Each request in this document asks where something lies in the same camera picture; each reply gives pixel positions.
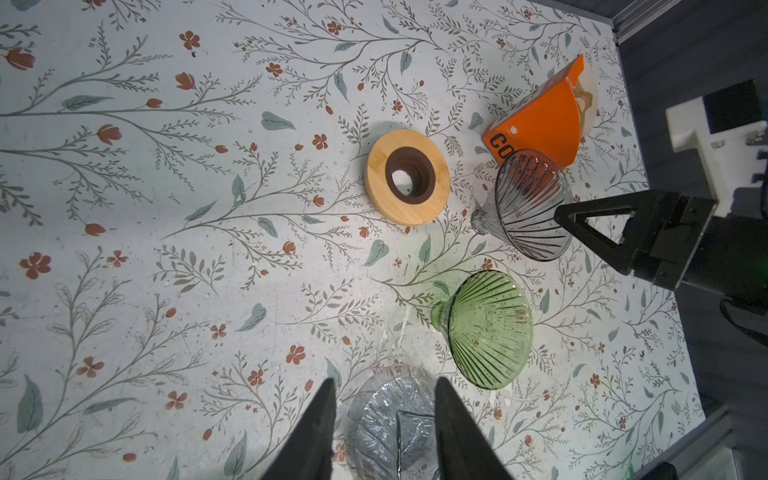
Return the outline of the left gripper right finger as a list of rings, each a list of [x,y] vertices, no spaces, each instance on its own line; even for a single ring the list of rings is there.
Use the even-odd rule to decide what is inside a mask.
[[[435,428],[442,479],[512,479],[452,384],[443,377],[435,387]]]

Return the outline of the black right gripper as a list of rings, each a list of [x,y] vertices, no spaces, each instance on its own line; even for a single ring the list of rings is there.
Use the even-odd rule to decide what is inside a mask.
[[[609,266],[670,290],[686,284],[767,308],[767,221],[714,214],[716,202],[651,190],[556,208],[554,220]],[[627,215],[619,241],[590,218]]]

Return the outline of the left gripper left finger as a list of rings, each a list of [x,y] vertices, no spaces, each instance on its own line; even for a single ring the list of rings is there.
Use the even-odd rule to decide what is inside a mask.
[[[336,387],[327,378],[262,479],[330,479],[335,422]]]

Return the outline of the grey glass dripper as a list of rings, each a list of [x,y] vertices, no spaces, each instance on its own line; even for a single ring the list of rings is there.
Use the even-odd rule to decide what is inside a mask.
[[[549,262],[565,253],[572,235],[555,221],[558,207],[573,202],[560,168],[544,154],[519,150],[499,168],[472,228],[512,245],[529,259]]]

